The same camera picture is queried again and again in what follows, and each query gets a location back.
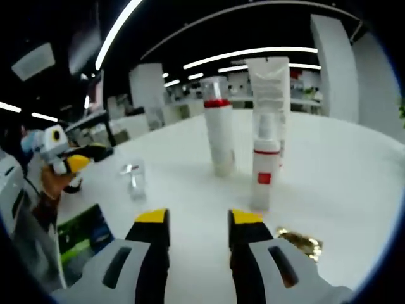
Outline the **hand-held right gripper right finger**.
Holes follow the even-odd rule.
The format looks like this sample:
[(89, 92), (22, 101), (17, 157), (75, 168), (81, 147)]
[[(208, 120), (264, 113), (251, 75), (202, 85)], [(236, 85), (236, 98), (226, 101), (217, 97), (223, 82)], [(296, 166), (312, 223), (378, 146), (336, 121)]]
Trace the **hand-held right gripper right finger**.
[(228, 245), (237, 303), (350, 302), (351, 289), (324, 280), (312, 258), (273, 237), (255, 213), (229, 210)]

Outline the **person's left hand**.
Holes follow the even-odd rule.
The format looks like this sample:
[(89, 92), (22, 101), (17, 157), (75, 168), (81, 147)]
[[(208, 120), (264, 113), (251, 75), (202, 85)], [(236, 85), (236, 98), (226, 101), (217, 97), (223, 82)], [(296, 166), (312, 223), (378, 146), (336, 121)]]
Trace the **person's left hand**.
[(44, 165), (41, 170), (42, 191), (41, 201), (50, 206), (58, 206), (61, 193), (77, 174), (55, 174), (49, 165)]

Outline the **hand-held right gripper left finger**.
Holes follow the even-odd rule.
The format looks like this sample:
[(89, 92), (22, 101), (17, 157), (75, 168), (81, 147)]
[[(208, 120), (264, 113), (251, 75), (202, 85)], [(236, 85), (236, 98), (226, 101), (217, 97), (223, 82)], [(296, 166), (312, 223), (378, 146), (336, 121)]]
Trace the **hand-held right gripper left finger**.
[(170, 268), (170, 213), (140, 214), (85, 265), (81, 278), (52, 293), (56, 303), (163, 303)]

